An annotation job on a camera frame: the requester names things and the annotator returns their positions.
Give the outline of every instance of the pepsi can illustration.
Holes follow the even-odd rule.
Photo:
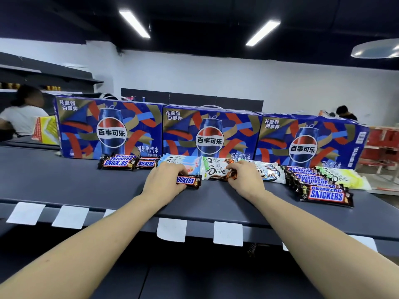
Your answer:
[[[97,136],[101,142],[102,154],[125,154],[124,143],[127,140],[127,130],[120,110],[112,107],[100,110]]]
[[[224,144],[222,130],[222,120],[218,120],[216,116],[202,120],[196,137],[198,156],[219,157],[219,151]]]
[[[297,137],[292,141],[288,155],[290,160],[288,166],[308,168],[312,158],[317,153],[317,137],[319,130],[313,127],[301,127]]]

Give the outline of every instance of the person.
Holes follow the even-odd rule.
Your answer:
[[[265,190],[253,163],[239,161],[229,184],[266,217],[313,285],[326,298],[394,299],[399,267],[342,231]],[[58,244],[0,285],[0,298],[87,299],[127,245],[160,208],[186,188],[182,164],[152,169],[125,206]]]
[[[336,112],[340,118],[348,118],[350,120],[355,120],[355,121],[357,120],[357,117],[353,113],[350,113],[348,111],[348,107],[345,105],[339,106]]]
[[[36,118],[48,116],[42,109],[44,97],[42,92],[32,86],[22,85],[16,94],[16,99],[0,113],[0,130],[15,130],[18,137],[32,135]]]

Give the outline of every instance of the hand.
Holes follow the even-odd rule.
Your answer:
[[[147,176],[141,195],[145,195],[148,199],[153,199],[160,203],[160,208],[162,208],[187,187],[184,184],[176,183],[178,174],[188,175],[184,165],[167,162],[161,163],[158,167],[153,168]]]
[[[237,170],[237,178],[229,178],[227,181],[238,194],[252,203],[258,197],[262,197],[265,186],[263,185],[263,179],[254,163],[241,160],[227,165],[226,169]]]

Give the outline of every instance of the fluorescent light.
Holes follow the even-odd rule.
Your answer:
[[[119,13],[124,17],[124,19],[141,35],[143,38],[150,38],[150,35],[146,32],[144,27],[141,26],[140,22],[132,14],[130,10],[121,9]]]
[[[391,54],[391,55],[389,56],[389,58],[394,58],[394,57],[396,57],[396,56],[399,56],[399,51],[398,51],[398,52],[395,52],[395,53],[393,53],[393,54]]]
[[[280,25],[280,21],[269,20],[246,44],[247,46],[253,46],[258,43],[263,37],[268,35],[274,28]]]

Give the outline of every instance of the box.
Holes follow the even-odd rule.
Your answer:
[[[167,105],[164,153],[252,159],[261,116],[252,111]]]
[[[54,115],[42,116],[36,119],[32,139],[47,145],[59,145],[57,123]]]
[[[369,134],[367,126],[344,118],[260,114],[255,155],[259,161],[354,169]]]
[[[112,153],[160,156],[164,105],[56,96],[62,155],[87,159]]]

